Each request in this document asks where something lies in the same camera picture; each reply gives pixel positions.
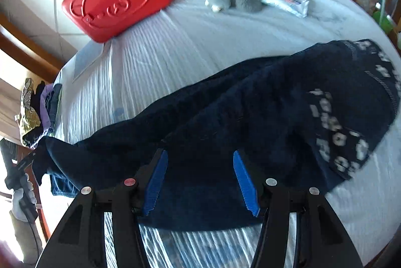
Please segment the white gloved left hand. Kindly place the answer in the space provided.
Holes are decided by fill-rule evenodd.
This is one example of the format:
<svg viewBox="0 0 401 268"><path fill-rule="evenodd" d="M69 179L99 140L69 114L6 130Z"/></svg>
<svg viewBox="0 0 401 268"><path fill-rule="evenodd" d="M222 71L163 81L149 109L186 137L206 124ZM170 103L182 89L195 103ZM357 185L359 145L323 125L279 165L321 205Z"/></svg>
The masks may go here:
<svg viewBox="0 0 401 268"><path fill-rule="evenodd" d="M24 174L20 177L19 184L12 195L13 216L24 223L33 224L38 217L36 204L33 183L29 180L28 174Z"/></svg>

